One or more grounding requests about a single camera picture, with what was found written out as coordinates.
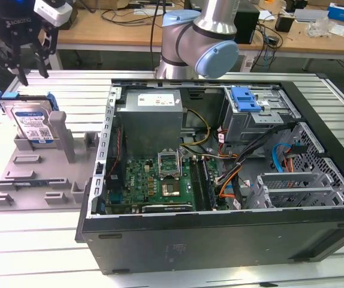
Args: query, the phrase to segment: sticker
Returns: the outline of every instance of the sticker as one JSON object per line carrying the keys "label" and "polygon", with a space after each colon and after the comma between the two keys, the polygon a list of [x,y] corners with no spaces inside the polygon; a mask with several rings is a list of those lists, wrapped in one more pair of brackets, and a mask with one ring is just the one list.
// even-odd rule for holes
{"label": "sticker", "polygon": [[173,94],[140,94],[138,106],[174,106]]}
{"label": "sticker", "polygon": [[219,143],[224,143],[225,139],[224,139],[224,134],[219,133]]}
{"label": "sticker", "polygon": [[38,140],[40,143],[53,140],[48,126],[43,124],[45,117],[42,112],[16,112],[15,116],[28,140]]}
{"label": "sticker", "polygon": [[259,106],[269,106],[269,102],[266,100],[257,101]]}
{"label": "sticker", "polygon": [[240,188],[248,188],[251,187],[251,182],[249,180],[243,181],[243,184],[240,185]]}
{"label": "sticker", "polygon": [[237,9],[239,9],[240,0],[236,0],[232,9],[232,16],[236,15]]}
{"label": "sticker", "polygon": [[233,200],[233,206],[237,209],[237,210],[241,210],[242,205],[240,204],[239,201],[236,200],[236,198]]}
{"label": "sticker", "polygon": [[31,183],[14,183],[15,186],[31,186]]}

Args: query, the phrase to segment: black box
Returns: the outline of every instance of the black box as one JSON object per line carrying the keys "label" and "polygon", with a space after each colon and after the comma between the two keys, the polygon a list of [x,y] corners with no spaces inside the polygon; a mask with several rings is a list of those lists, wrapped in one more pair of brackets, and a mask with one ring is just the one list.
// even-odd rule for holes
{"label": "black box", "polygon": [[234,24],[237,28],[235,41],[237,44],[251,44],[260,11],[248,0],[241,0]]}
{"label": "black box", "polygon": [[293,21],[294,17],[279,15],[274,28],[276,31],[288,33],[291,30]]}

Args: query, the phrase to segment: hard drive label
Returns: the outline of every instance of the hard drive label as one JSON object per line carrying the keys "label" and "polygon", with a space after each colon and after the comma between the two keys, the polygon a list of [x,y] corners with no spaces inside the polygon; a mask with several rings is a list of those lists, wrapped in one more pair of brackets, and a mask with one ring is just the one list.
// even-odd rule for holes
{"label": "hard drive label", "polygon": [[53,140],[48,126],[43,124],[45,117],[42,112],[16,112],[16,119],[28,140],[46,143]]}

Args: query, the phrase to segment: slotted aluminum surface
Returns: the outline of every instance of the slotted aluminum surface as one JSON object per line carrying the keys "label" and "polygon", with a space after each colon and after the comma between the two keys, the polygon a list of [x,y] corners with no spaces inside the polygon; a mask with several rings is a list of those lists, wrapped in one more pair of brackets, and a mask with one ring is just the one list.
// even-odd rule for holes
{"label": "slotted aluminum surface", "polygon": [[[67,127],[75,136],[100,131],[110,79],[152,79],[149,72],[37,71],[28,75],[29,87],[13,82],[10,91],[35,95],[51,91],[67,113]],[[223,77],[293,81],[344,145],[344,96],[314,74],[232,73]],[[15,128],[0,111],[0,174],[13,149]],[[174,271],[103,276],[86,244],[76,244],[79,213],[0,214],[0,287],[260,287],[261,282],[285,287],[344,287],[344,247],[319,263]]]}

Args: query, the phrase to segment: paper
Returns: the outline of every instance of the paper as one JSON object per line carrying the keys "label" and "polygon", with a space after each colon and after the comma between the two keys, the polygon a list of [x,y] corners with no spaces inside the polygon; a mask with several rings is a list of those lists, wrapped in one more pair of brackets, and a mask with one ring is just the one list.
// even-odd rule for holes
{"label": "paper", "polygon": [[329,29],[329,32],[342,36],[342,34],[344,33],[344,26],[336,24],[331,29]]}
{"label": "paper", "polygon": [[274,20],[276,19],[271,12],[269,12],[268,10],[261,10],[260,11],[260,15],[258,16],[259,20],[265,20],[265,21],[269,21],[269,20]]}

